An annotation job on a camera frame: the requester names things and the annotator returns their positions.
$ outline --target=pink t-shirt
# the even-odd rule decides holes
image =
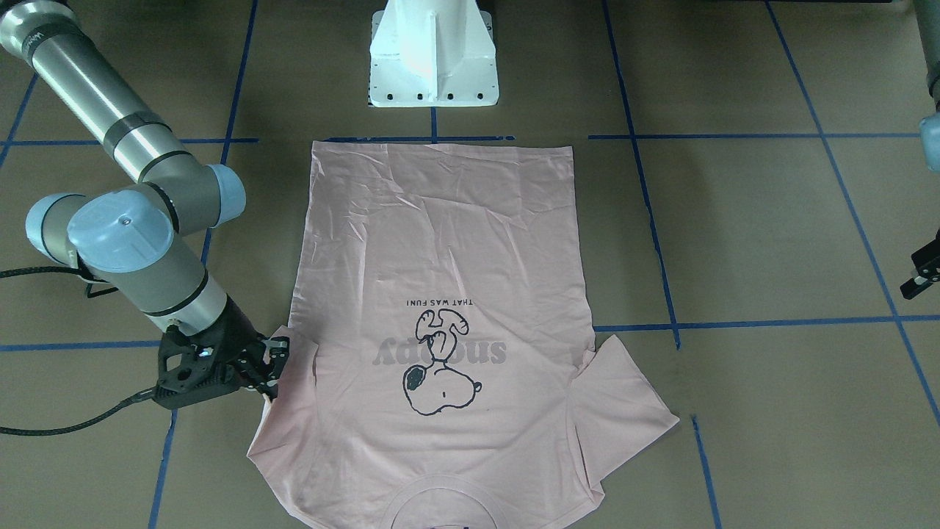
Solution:
[[[311,527],[564,527],[678,422],[593,351],[570,148],[314,143],[278,333],[248,456]]]

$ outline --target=blue tape line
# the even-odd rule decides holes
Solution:
[[[430,143],[434,139],[440,141],[515,141],[516,136],[332,136],[324,141],[332,143],[397,143],[404,141],[419,141]]]
[[[915,314],[910,316],[899,316],[899,319],[903,322],[940,321],[940,314]]]
[[[808,318],[796,320],[757,320],[757,321],[726,321],[726,322],[700,322],[680,323],[680,329],[741,329],[754,327],[806,327],[820,325],[856,325],[867,323],[891,323],[892,316],[870,316],[853,318]]]
[[[630,99],[627,97],[627,84],[623,80],[623,69],[620,66],[617,41],[614,39],[614,26],[610,21],[610,8],[607,5],[607,0],[602,0],[602,4],[603,18],[607,23],[607,37],[610,39],[610,51],[614,56],[614,66],[617,68],[617,80],[620,83],[620,98],[623,101],[623,113],[627,119],[627,128],[630,130],[631,143],[634,147],[636,173],[637,176],[639,176],[640,188],[643,190],[643,202],[646,204],[647,212],[650,214],[650,233],[652,235],[653,247],[656,249],[656,256],[659,258],[659,271],[663,277],[663,293],[666,296],[666,308],[669,310],[669,322],[672,324],[672,336],[676,341],[676,349],[680,349],[682,348],[682,338],[679,335],[679,327],[676,325],[676,309],[672,304],[672,292],[669,290],[669,277],[666,274],[666,261],[663,259],[663,249],[659,244],[659,234],[656,231],[656,219],[652,212],[652,202],[650,201],[650,190],[647,187],[646,171],[643,170],[643,158],[640,156],[639,142],[636,141],[634,117],[630,111]]]
[[[587,139],[778,139],[799,137],[920,137],[918,133],[591,134]]]
[[[61,351],[68,349],[125,349],[129,347],[156,347],[159,341],[138,342],[75,342],[67,344],[16,344],[0,345],[0,352],[16,351]]]
[[[671,330],[668,323],[652,323],[639,325],[595,325],[594,332],[632,332],[637,330]]]
[[[209,261],[209,246],[212,245],[212,228],[206,230],[206,238],[202,240],[202,254],[199,256],[199,261],[202,262],[202,265],[205,266],[206,262]]]
[[[917,359],[917,353],[914,352],[914,347],[911,345],[911,340],[907,337],[907,331],[904,329],[904,324],[901,322],[900,318],[895,322],[895,325],[898,326],[898,332],[901,334],[901,339],[904,341],[904,348],[907,349],[907,356],[911,359],[911,364],[914,366],[914,372],[917,374],[917,380],[920,381],[920,387],[923,388],[924,394],[927,396],[927,404],[931,407],[933,419],[937,422],[937,425],[940,426],[940,408],[937,407],[937,401],[933,397],[931,385],[927,381],[927,377],[924,376],[924,370],[920,367],[920,360]]]
[[[242,63],[239,65],[238,78],[235,81],[235,93],[232,95],[232,107],[228,112],[228,127],[226,128],[226,141],[222,147],[222,165],[228,161],[228,148],[231,145],[232,132],[235,130],[235,116],[238,114],[238,103],[242,97],[242,83],[244,72],[248,66],[248,50],[251,48],[251,36],[255,32],[255,16],[258,14],[258,0],[251,3],[251,14],[248,15],[248,31],[244,36],[242,48]]]
[[[189,137],[180,140],[182,143],[258,143],[256,137]]]
[[[825,137],[920,137],[920,133],[825,133]]]
[[[431,143],[437,143],[437,107],[431,107]]]
[[[13,141],[13,138],[16,137],[16,131],[20,128],[20,123],[23,122],[23,114],[26,112],[26,105],[29,104],[29,98],[33,96],[33,88],[36,87],[36,82],[39,80],[39,76],[36,73],[33,73],[33,77],[29,80],[29,85],[26,87],[26,93],[23,94],[23,100],[20,101],[20,108],[16,111],[16,118],[13,119],[13,125],[9,128],[9,134],[7,134],[7,144],[3,146],[3,150],[0,151],[0,167],[3,166],[3,163],[7,161],[7,154],[9,153],[10,143]]]
[[[714,520],[714,529],[721,529],[721,514],[718,513],[718,500],[714,495],[714,483],[712,482],[712,469],[708,465],[708,456],[705,455],[705,443],[702,442],[701,431],[698,429],[698,417],[692,416],[692,429],[696,432],[696,444],[698,445],[698,458],[702,463],[702,474],[705,476],[705,488],[708,490],[708,501],[712,506],[712,519]]]
[[[783,51],[787,55],[787,60],[790,62],[790,67],[793,69],[793,75],[796,76],[796,82],[800,86],[800,90],[803,92],[804,99],[807,101],[809,115],[812,116],[813,122],[816,123],[816,129],[819,131],[820,137],[822,138],[822,145],[825,147],[826,155],[829,157],[829,163],[832,164],[832,169],[836,173],[839,189],[841,189],[842,196],[845,198],[845,203],[849,207],[849,213],[852,215],[852,220],[855,223],[855,228],[858,230],[858,235],[862,238],[862,244],[865,246],[865,251],[869,255],[871,267],[874,269],[875,276],[878,278],[878,283],[881,285],[882,292],[885,295],[885,300],[887,301],[887,305],[891,310],[891,315],[893,316],[895,324],[898,327],[898,332],[901,334],[904,347],[907,349],[907,355],[910,357],[911,363],[914,365],[914,371],[918,380],[920,380],[920,386],[923,388],[924,394],[927,396],[927,402],[930,404],[931,411],[933,412],[933,419],[937,422],[937,425],[940,426],[940,409],[937,407],[936,399],[933,397],[933,391],[931,390],[930,384],[927,382],[927,378],[924,377],[923,370],[920,367],[920,361],[917,359],[917,353],[914,352],[914,348],[911,346],[911,341],[907,337],[907,331],[904,329],[903,321],[898,315],[898,308],[895,306],[894,299],[891,297],[891,293],[887,288],[885,276],[882,274],[881,267],[878,265],[878,260],[875,258],[875,253],[871,248],[869,238],[865,234],[865,228],[862,226],[861,218],[858,216],[858,212],[855,210],[855,206],[852,203],[852,197],[849,195],[849,188],[846,186],[845,180],[842,178],[842,172],[838,168],[836,157],[832,152],[832,148],[829,146],[829,141],[826,139],[826,136],[823,133],[823,125],[816,113],[816,108],[813,106],[813,102],[809,98],[807,86],[803,82],[803,76],[800,75],[799,69],[796,68],[796,61],[793,59],[790,46],[787,45],[787,40],[783,36],[783,29],[780,27],[780,22],[776,19],[774,8],[771,7],[770,1],[764,0],[764,6],[767,7],[767,12],[770,14],[771,21],[774,23],[777,36],[780,38],[780,44],[783,45]]]
[[[24,139],[10,142],[14,147],[65,147],[65,146],[84,146],[101,145],[95,139]]]
[[[156,529],[157,517],[160,515],[160,503],[164,498],[164,483],[166,482],[166,468],[170,463],[170,450],[173,448],[173,435],[176,433],[177,411],[170,411],[170,427],[166,430],[164,438],[164,452],[160,459],[160,471],[157,472],[157,485],[153,490],[153,504],[150,506],[150,521],[148,529]]]

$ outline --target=robotic arm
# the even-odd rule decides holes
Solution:
[[[46,197],[26,233],[40,252],[111,282],[163,333],[153,400],[168,409],[241,387],[268,398],[287,338],[267,340],[182,240],[240,215],[244,187],[203,166],[107,63],[62,0],[0,2],[0,44],[46,81],[133,184]],[[180,357],[178,366],[167,362]]]
[[[938,112],[920,122],[920,138],[927,157],[927,167],[940,172],[940,2],[914,0],[920,41],[927,60],[927,89]],[[913,299],[940,281],[940,231],[923,248],[911,254],[913,278],[901,286],[905,299]]]

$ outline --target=cartoon dog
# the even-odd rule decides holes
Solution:
[[[457,347],[457,336],[470,331],[467,320],[450,309],[424,311],[417,318],[415,337],[428,345],[431,365],[405,370],[401,384],[414,411],[433,415],[444,408],[466,408],[483,385],[447,365]]]

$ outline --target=white metal stand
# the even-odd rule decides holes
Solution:
[[[487,106],[499,99],[493,17],[475,0],[388,0],[372,16],[369,102]]]

